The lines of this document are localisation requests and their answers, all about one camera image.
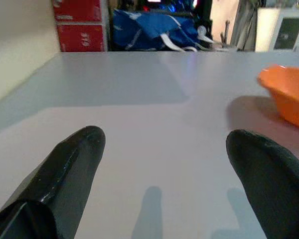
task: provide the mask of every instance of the red box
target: red box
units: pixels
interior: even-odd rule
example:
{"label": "red box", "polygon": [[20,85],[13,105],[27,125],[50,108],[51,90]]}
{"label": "red box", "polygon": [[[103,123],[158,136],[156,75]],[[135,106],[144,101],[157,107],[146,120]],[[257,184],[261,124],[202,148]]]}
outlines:
{"label": "red box", "polygon": [[58,24],[62,52],[107,50],[103,26],[99,24]]}
{"label": "red box", "polygon": [[101,0],[54,0],[57,21],[102,21]]}

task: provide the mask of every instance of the white wall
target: white wall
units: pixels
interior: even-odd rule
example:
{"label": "white wall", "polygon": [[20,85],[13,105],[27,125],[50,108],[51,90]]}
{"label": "white wall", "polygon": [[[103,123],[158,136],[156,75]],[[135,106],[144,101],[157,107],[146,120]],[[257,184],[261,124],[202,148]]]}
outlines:
{"label": "white wall", "polygon": [[0,99],[58,52],[50,0],[0,0]]}
{"label": "white wall", "polygon": [[210,18],[213,20],[212,35],[216,41],[221,41],[220,33],[225,33],[225,21],[229,20],[227,43],[230,43],[234,28],[239,0],[213,0]]}

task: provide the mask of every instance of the gray curtain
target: gray curtain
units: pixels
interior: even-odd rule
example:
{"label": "gray curtain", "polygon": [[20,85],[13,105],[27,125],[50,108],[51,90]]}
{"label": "gray curtain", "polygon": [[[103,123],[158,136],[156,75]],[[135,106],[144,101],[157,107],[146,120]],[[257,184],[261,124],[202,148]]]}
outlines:
{"label": "gray curtain", "polygon": [[230,44],[239,50],[255,51],[258,1],[240,0]]}

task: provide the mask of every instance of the table surface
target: table surface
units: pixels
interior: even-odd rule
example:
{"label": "table surface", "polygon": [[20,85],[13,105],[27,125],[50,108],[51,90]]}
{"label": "table surface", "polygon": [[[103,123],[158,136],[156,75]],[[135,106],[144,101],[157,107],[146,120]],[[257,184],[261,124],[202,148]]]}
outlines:
{"label": "table surface", "polygon": [[299,128],[256,82],[296,53],[63,53],[0,103],[0,207],[62,139],[106,148],[78,239],[264,239],[225,148],[262,133],[299,157]]}

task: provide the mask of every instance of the plastic bowl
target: plastic bowl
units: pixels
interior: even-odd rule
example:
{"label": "plastic bowl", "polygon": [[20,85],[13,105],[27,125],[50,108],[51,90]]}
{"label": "plastic bowl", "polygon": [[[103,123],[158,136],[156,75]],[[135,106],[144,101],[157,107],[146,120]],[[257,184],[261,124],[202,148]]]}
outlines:
{"label": "plastic bowl", "polygon": [[299,126],[299,68],[271,66],[262,70],[258,82],[269,90],[282,117]]}

